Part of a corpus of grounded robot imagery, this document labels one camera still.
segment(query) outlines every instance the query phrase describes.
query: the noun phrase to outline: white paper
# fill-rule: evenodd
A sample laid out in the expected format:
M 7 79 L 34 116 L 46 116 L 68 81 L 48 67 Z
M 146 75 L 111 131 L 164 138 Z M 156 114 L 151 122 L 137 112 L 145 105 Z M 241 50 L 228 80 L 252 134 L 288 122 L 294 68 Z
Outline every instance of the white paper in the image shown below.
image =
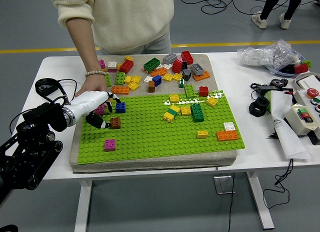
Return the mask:
M 281 91 L 271 91 L 271 115 L 275 131 L 287 159 L 311 159 L 306 147 L 284 121 L 292 104 L 292 96 Z

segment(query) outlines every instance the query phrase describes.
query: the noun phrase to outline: table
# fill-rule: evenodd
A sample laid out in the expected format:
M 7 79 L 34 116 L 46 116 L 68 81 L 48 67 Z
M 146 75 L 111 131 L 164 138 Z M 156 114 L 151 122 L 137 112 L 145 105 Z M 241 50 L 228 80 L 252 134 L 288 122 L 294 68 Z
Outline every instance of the table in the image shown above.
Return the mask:
M 259 217 L 263 229 L 273 229 L 274 225 L 269 210 L 265 207 L 256 171 L 285 169 L 289 160 L 285 158 L 281 144 L 278 140 L 267 139 L 274 132 L 274 126 L 270 114 L 262 117 L 254 117 L 249 114 L 251 99 L 251 83 L 265 84 L 275 78 L 264 67 L 246 67 L 237 65 L 237 53 L 206 53 L 209 57 L 217 86 L 223 90 L 237 126 L 245 143 L 245 149 L 237 151 L 237 159 L 231 166 L 193 168 L 193 169 L 168 169 L 148 171 L 124 171 L 95 174 L 73 174 L 69 165 L 69 153 L 73 141 L 75 126 L 69 127 L 63 132 L 56 133 L 56 139 L 63 142 L 63 151 L 60 153 L 44 180 L 77 180 L 81 183 L 78 212 L 75 224 L 76 232 L 85 232 L 89 213 L 92 181 L 124 179 L 142 176 L 163 176 L 178 174 L 220 174 L 233 172 L 246 172 L 255 199 Z M 85 68 L 79 56 L 47 57 L 38 70 L 32 88 L 28 94 L 23 111 L 32 109 L 45 102 L 34 89 L 35 82 L 41 78 L 76 79 L 78 85 L 84 82 Z M 289 85 L 293 87 L 293 79 L 289 79 Z M 73 94 L 74 84 L 64 84 L 64 89 L 69 96 Z M 320 165 L 320 145 L 314 146 L 308 137 L 300 138 L 310 152 L 311 159 L 296 159 L 294 166 L 311 167 Z

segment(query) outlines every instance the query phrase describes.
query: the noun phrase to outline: black pants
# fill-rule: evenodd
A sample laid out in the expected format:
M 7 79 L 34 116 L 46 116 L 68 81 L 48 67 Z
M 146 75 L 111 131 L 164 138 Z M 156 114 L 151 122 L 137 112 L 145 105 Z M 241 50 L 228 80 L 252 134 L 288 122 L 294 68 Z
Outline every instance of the black pants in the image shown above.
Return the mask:
M 261 20 L 266 20 L 271 12 L 271 10 L 275 7 L 275 5 L 279 2 L 279 0 L 266 0 L 265 5 L 263 7 L 263 11 L 260 15 Z M 289 7 L 284 15 L 285 20 L 291 20 L 292 15 L 298 8 L 301 0 L 290 0 Z

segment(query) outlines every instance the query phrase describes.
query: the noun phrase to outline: robotic arm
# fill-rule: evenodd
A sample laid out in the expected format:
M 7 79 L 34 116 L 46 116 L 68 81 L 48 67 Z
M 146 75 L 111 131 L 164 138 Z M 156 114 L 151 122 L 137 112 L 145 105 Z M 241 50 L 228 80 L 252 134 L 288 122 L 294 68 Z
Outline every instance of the robotic arm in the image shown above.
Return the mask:
M 57 82 L 53 79 L 43 80 Z M 43 80 L 36 83 L 36 91 L 39 85 L 43 85 Z M 93 110 L 107 103 L 109 111 L 112 112 L 109 99 L 113 98 L 117 103 L 121 103 L 115 94 L 86 91 L 69 102 L 59 85 L 57 87 L 63 94 L 63 105 L 55 103 L 56 99 L 50 100 L 37 91 L 49 102 L 24 113 L 24 121 L 16 127 L 17 133 L 0 146 L 0 207 L 13 189 L 37 188 L 62 151 L 63 143 L 56 140 L 56 135 L 50 130 L 49 125 L 53 130 L 62 132 L 67 127 L 75 125 L 82 116 L 86 116 L 87 122 L 98 129 L 111 127 L 110 123 L 103 121 Z M 13 155 L 6 155 L 6 151 L 15 143 L 18 145 Z

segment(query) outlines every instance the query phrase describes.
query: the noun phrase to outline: cream knit sweater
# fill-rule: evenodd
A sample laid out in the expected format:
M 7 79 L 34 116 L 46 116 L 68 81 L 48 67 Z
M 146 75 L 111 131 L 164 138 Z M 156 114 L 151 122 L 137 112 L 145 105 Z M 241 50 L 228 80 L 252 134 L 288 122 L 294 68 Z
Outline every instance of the cream knit sweater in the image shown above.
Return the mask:
M 146 45 L 169 31 L 173 0 L 52 0 L 58 22 L 91 21 L 94 42 L 110 52 Z

